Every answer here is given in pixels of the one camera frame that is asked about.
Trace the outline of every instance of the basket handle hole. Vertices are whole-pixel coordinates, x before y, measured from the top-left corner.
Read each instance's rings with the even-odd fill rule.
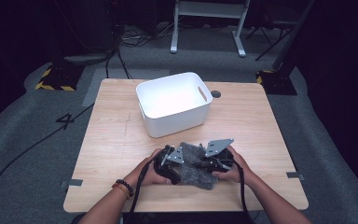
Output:
[[[206,98],[205,93],[203,93],[203,90],[200,87],[199,87],[199,92],[200,92],[202,98],[204,98],[204,101],[208,102],[208,99]]]

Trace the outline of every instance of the white plastic bin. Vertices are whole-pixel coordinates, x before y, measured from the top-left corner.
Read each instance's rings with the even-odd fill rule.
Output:
[[[201,125],[213,99],[191,72],[143,82],[136,93],[147,132],[155,138]]]

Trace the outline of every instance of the white metal frame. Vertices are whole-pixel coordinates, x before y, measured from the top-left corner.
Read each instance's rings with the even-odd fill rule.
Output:
[[[240,34],[248,11],[249,1],[245,4],[222,4],[222,3],[205,3],[205,2],[187,2],[176,0],[174,26],[171,43],[171,53],[176,53],[178,48],[178,22],[179,15],[183,16],[204,16],[239,19],[237,31],[233,31],[235,45],[237,46],[240,57],[245,57],[246,53],[240,40]]]

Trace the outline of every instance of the metal bracket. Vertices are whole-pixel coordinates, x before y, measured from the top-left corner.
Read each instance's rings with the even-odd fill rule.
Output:
[[[299,180],[306,180],[306,178],[299,172],[286,172],[287,178],[298,178]]]
[[[167,160],[174,161],[176,163],[185,163],[183,160],[183,150],[182,147],[175,149],[170,155],[168,155]]]
[[[62,181],[60,184],[60,188],[62,189],[68,189],[69,186],[78,186],[81,187],[81,185],[83,184],[83,180],[81,179],[71,179],[69,181]]]
[[[219,154],[233,142],[233,138],[210,141],[205,150],[205,157],[212,157]]]

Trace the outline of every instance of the stand leg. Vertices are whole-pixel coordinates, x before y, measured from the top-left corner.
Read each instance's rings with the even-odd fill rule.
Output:
[[[179,23],[179,0],[176,0],[175,4],[175,15],[174,15],[174,25],[173,25],[173,34],[171,42],[171,53],[176,53],[178,50],[178,23]]]
[[[245,53],[245,49],[243,48],[243,45],[242,45],[242,42],[240,39],[240,35],[241,35],[242,26],[243,26],[243,22],[245,21],[247,11],[248,11],[248,8],[243,7],[241,19],[240,19],[240,22],[238,23],[237,31],[232,32],[232,35],[233,35],[234,41],[235,41],[235,45],[237,46],[238,53],[240,54],[240,57],[242,57],[242,58],[246,56],[246,53]]]

